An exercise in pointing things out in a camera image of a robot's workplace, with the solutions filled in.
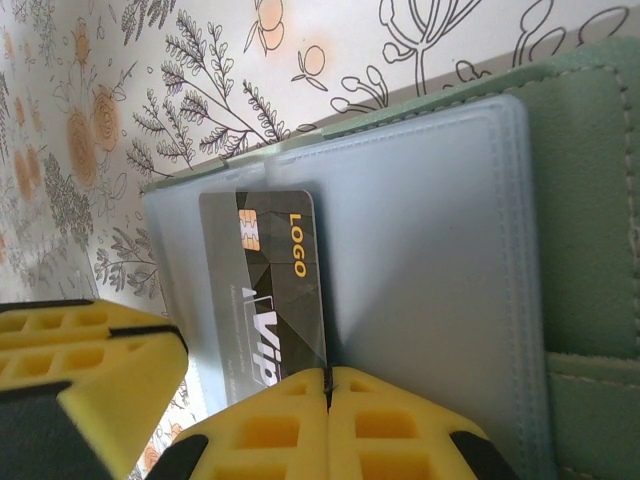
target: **green wallet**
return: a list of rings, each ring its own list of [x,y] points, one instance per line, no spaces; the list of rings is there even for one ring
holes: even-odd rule
[[[231,161],[508,93],[529,112],[558,476],[640,478],[640,40],[611,38]],[[209,162],[162,188],[207,175]]]

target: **black credit card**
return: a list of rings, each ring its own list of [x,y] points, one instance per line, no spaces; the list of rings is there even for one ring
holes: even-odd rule
[[[206,193],[200,215],[228,403],[325,366],[310,195]]]

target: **floral wallpaper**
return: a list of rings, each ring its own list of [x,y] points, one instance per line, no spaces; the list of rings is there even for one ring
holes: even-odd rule
[[[145,185],[638,35],[640,0],[0,0],[0,19],[0,301],[163,315]],[[187,376],[132,478],[202,418],[199,396]]]

